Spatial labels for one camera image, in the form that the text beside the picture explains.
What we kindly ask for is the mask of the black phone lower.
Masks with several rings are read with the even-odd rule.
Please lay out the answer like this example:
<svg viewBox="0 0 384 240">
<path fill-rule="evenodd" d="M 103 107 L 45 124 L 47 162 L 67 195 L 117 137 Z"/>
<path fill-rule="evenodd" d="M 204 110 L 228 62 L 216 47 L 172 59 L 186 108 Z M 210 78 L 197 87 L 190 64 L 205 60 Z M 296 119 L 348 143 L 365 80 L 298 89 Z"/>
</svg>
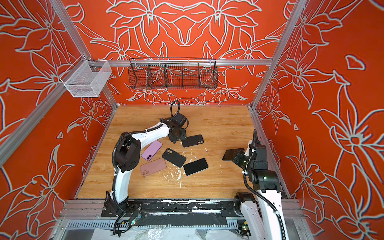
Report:
<svg viewBox="0 0 384 240">
<path fill-rule="evenodd" d="M 205 158 L 193 161 L 183 166 L 186 176 L 190 176 L 209 168 Z"/>
</svg>

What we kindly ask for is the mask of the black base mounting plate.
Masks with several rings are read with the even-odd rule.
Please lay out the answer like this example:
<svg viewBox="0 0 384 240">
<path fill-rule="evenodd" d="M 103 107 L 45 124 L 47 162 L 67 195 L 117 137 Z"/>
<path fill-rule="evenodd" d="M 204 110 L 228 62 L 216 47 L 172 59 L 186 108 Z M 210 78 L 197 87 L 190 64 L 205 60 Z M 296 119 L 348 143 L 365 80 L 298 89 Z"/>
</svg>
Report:
<svg viewBox="0 0 384 240">
<path fill-rule="evenodd" d="M 222 217 L 242 217 L 234 199 L 128 199 L 120 204 L 105 200 L 102 217 L 117 217 L 133 210 L 153 215 L 216 214 Z"/>
</svg>

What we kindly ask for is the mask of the dark phone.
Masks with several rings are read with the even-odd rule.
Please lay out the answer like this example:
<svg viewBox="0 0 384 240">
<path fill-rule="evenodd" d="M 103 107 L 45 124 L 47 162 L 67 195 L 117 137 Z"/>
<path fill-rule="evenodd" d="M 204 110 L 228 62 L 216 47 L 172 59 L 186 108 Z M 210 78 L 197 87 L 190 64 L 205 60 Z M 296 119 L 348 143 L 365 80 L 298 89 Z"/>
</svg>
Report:
<svg viewBox="0 0 384 240">
<path fill-rule="evenodd" d="M 244 148 L 226 150 L 222 160 L 232 162 L 239 153 L 243 154 L 244 152 L 245 152 Z"/>
</svg>

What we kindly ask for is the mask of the clear plastic bin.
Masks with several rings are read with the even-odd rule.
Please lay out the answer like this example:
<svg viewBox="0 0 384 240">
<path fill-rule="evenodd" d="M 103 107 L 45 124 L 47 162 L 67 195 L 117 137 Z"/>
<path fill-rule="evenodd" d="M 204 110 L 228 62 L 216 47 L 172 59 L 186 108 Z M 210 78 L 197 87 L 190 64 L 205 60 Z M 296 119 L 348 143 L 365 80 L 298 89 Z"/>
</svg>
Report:
<svg viewBox="0 0 384 240">
<path fill-rule="evenodd" d="M 108 61 L 80 60 L 63 73 L 60 81 L 75 98 L 97 98 L 111 74 Z"/>
</svg>

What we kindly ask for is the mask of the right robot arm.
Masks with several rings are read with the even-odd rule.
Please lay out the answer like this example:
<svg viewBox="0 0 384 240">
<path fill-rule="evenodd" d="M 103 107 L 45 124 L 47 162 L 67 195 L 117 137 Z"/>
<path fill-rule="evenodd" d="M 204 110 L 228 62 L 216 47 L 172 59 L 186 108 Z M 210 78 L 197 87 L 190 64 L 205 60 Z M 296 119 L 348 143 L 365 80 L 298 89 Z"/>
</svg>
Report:
<svg viewBox="0 0 384 240">
<path fill-rule="evenodd" d="M 239 152 L 233 162 L 242 168 L 248 190 L 234 199 L 236 213 L 245 218 L 240 233 L 250 240 L 288 240 L 282 188 L 276 172 L 268 169 L 266 146 L 251 142 L 247 152 Z"/>
</svg>

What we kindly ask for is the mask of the purple phone case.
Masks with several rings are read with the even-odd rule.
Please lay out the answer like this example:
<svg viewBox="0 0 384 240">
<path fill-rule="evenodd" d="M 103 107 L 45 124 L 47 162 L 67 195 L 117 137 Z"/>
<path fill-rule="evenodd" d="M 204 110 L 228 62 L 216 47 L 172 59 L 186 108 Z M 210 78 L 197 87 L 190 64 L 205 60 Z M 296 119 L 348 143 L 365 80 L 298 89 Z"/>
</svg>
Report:
<svg viewBox="0 0 384 240">
<path fill-rule="evenodd" d="M 152 142 L 142 153 L 141 157 L 146 161 L 150 161 L 162 146 L 163 144 L 159 141 Z"/>
</svg>

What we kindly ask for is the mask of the pink phone case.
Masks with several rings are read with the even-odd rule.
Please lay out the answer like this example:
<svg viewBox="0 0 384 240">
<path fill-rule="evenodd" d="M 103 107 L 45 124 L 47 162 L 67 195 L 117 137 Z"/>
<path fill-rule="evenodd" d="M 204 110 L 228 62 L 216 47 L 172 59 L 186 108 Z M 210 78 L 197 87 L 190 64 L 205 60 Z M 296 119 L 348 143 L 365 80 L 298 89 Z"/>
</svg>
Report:
<svg viewBox="0 0 384 240">
<path fill-rule="evenodd" d="M 166 161 L 161 158 L 154 161 L 150 161 L 147 164 L 143 164 L 140 167 L 142 177 L 155 174 L 167 168 Z"/>
</svg>

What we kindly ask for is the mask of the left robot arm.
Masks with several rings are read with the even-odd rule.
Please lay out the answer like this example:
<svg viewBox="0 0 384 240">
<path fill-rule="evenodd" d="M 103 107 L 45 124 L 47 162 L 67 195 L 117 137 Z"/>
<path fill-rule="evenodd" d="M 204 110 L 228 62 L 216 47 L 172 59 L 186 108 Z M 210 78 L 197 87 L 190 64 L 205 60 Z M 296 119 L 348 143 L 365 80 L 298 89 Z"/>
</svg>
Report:
<svg viewBox="0 0 384 240">
<path fill-rule="evenodd" d="M 112 191 L 106 192 L 102 217 L 119 216 L 129 211 L 128 188 L 132 171 L 139 164 L 141 150 L 154 141 L 166 137 L 173 143 L 186 139 L 185 124 L 189 124 L 188 119 L 181 113 L 176 113 L 167 119 L 160 119 L 156 125 L 148 129 L 124 132 L 120 135 L 112 152 L 112 164 L 115 170 Z"/>
</svg>

